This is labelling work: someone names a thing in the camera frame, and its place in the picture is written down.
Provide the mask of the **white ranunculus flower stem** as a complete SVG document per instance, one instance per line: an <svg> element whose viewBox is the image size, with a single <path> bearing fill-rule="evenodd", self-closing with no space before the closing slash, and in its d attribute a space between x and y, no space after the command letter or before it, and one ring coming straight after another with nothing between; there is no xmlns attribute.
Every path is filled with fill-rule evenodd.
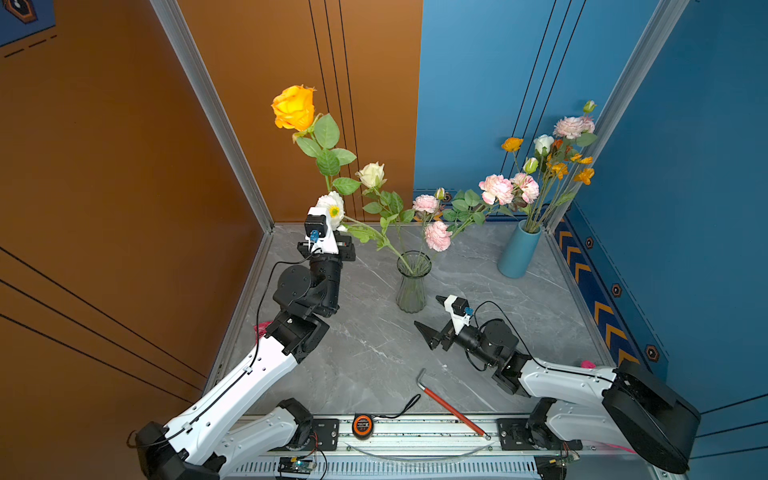
<svg viewBox="0 0 768 480"><path fill-rule="evenodd" d="M403 253L390 241L388 230L399 230L401 225L412 221L415 217L414 210L407 209L403 199L396 192L368 188L364 190L363 196L370 200L364 210L379 216L378 227L347 216L343 212L342 197L336 191L319 197L316 207L330 209L334 230L345 231L361 243L374 242L378 250L388 249L399 258Z"/></svg>

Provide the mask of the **clear ribbed glass vase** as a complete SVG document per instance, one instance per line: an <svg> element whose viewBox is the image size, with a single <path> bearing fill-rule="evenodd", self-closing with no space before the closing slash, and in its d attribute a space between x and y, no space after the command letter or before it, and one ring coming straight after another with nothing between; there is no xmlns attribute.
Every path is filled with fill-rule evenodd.
<svg viewBox="0 0 768 480"><path fill-rule="evenodd" d="M401 275L397 306L406 313L418 313L427 303L425 278L431 272L432 261L426 253L410 250L397 259L396 266Z"/></svg>

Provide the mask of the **cream rose flower stem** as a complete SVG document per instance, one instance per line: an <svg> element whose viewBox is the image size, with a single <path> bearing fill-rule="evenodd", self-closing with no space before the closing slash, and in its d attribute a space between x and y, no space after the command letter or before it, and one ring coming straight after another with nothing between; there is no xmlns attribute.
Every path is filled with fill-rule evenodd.
<svg viewBox="0 0 768 480"><path fill-rule="evenodd" d="M361 183L362 196L369 200L363 210L378 216L378 228L362 222L351 222L349 232L361 243L373 242L378 251L391 251L406 271L412 273L413 268L406 265L404 252L392 243L388 233L393 230L400 234L401 228L414 219L415 211L405 205L405 201L397 192L385 189L383 164L369 163L355 173L355 178Z"/></svg>

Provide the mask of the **pink ranunculus flower stem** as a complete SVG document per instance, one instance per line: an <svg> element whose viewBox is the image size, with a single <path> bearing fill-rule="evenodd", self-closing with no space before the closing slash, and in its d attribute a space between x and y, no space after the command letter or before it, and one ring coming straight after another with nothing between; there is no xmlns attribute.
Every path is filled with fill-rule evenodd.
<svg viewBox="0 0 768 480"><path fill-rule="evenodd" d="M412 203L415 217L422 226L423 248L433 252L444 252L451 245L452 233L441 220L446 199L445 189L438 188L434 194L419 195Z"/></svg>

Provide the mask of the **blue ceramic cylinder vase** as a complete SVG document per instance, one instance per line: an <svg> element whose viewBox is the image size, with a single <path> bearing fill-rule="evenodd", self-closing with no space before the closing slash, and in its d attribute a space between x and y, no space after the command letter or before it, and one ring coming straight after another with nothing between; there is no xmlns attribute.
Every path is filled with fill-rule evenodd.
<svg viewBox="0 0 768 480"><path fill-rule="evenodd" d="M527 230L528 220L517 223L506 247L504 248L497 268L508 278L521 278L526 274L541 237L541 228L534 233Z"/></svg>

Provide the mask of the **yellow orange rose stem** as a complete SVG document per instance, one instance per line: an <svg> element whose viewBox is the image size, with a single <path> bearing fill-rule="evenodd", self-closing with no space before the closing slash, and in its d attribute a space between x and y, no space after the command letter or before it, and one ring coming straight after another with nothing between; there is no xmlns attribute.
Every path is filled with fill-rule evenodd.
<svg viewBox="0 0 768 480"><path fill-rule="evenodd" d="M314 88L304 85L284 89L271 103L274 124L292 132L292 142L314 160L329 192L350 196L362 183L345 176L342 169L357 156L339 146L341 129L330 114L316 112L314 93Z"/></svg>

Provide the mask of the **pink rose spray stem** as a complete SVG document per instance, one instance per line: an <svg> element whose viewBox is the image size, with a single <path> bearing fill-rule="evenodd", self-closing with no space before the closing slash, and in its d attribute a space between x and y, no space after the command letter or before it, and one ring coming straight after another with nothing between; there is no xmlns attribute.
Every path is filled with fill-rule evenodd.
<svg viewBox="0 0 768 480"><path fill-rule="evenodd" d="M489 175L478 184L476 190L469 189L454 196L441 216L441 220L452 233L451 243L470 226L485 224L493 214L512 217L522 213L509 211L513 200L510 183L513 176Z"/></svg>

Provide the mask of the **white rose flower stem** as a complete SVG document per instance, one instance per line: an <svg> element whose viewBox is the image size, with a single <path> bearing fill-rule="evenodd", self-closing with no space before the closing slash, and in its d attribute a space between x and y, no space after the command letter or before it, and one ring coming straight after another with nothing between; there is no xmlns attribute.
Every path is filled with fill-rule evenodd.
<svg viewBox="0 0 768 480"><path fill-rule="evenodd" d="M551 150L554 142L555 142L555 139L552 136L546 135L546 134L543 134L534 140L536 158L539 161L538 172L537 172L539 196L532 208L532 217L531 217L531 219L533 220L534 233L537 233L540 230L541 209L543 207L543 203L545 202L545 198L548 194L548 189L550 188L550 178L547 171L548 171L548 162L551 159Z"/></svg>

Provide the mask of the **pink peony flower stem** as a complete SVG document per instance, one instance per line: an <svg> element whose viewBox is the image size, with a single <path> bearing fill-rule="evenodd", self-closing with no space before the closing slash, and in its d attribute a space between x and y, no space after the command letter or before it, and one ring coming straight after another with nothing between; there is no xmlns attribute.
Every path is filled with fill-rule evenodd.
<svg viewBox="0 0 768 480"><path fill-rule="evenodd" d="M588 100L579 116L563 117L558 120L554 126L553 137L570 139L574 149L588 156L584 150L598 139L595 134L596 121L592 116L596 108L597 104L593 100Z"/></svg>

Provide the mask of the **yellow poppy flower bunch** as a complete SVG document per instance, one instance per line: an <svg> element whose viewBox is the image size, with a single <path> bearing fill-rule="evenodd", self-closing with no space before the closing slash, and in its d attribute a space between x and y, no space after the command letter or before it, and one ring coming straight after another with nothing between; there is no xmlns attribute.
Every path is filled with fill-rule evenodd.
<svg viewBox="0 0 768 480"><path fill-rule="evenodd" d="M575 183L589 185L595 174L593 164L591 156L571 147L542 157L537 172L539 196L528 209L525 231L540 233L555 208L575 198Z"/></svg>

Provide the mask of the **orange gerbera flower stem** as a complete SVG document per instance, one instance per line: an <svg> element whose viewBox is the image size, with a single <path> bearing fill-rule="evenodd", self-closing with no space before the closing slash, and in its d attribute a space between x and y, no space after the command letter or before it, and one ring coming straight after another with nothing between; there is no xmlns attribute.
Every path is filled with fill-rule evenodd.
<svg viewBox="0 0 768 480"><path fill-rule="evenodd" d="M566 180L570 174L570 155L574 153L573 142L570 139L558 139L553 144L551 159L548 162L550 188L546 196L546 208L542 212L541 222L545 226L552 215L556 201L562 195Z"/></svg>

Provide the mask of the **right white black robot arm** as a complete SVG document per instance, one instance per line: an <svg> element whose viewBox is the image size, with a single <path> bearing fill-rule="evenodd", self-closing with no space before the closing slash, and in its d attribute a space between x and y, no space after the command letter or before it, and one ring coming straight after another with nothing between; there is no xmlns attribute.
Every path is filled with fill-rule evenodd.
<svg viewBox="0 0 768 480"><path fill-rule="evenodd" d="M538 448L594 441L631 450L669 473L688 471L701 415L638 364L582 368L546 362L522 352L520 339L500 319L482 329L454 322L441 330L421 322L415 327L430 349L457 346L492 369L506 392L537 399L526 431Z"/></svg>

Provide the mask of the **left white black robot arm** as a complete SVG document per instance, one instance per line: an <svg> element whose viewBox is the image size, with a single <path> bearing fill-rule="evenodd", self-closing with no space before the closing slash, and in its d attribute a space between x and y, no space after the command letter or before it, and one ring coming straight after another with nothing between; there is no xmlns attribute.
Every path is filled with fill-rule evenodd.
<svg viewBox="0 0 768 480"><path fill-rule="evenodd" d="M304 260L289 265L273 295L279 311L264 336L219 384L166 424L150 422L135 435L148 479L223 479L275 448L302 447L313 416L298 400L279 402L244 426L237 423L278 380L321 342L338 310L341 270L355 258L351 236L327 232L300 243Z"/></svg>

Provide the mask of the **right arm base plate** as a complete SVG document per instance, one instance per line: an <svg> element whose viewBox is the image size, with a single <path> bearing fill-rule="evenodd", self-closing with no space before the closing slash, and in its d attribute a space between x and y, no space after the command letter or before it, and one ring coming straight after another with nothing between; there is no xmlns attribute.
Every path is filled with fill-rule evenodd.
<svg viewBox="0 0 768 480"><path fill-rule="evenodd" d="M503 451L580 451L580 440L563 441L544 423L528 424L523 418L499 418L496 420L501 449Z"/></svg>

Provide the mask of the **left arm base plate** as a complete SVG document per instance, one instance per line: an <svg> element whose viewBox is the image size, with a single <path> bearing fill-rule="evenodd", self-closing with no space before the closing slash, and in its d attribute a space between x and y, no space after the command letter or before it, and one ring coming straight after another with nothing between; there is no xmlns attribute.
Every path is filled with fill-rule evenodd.
<svg viewBox="0 0 768 480"><path fill-rule="evenodd" d="M338 418L315 418L305 438L297 443L289 443L286 446L270 450L273 452L299 451L309 452L319 447L324 452L337 450L340 435L340 421Z"/></svg>

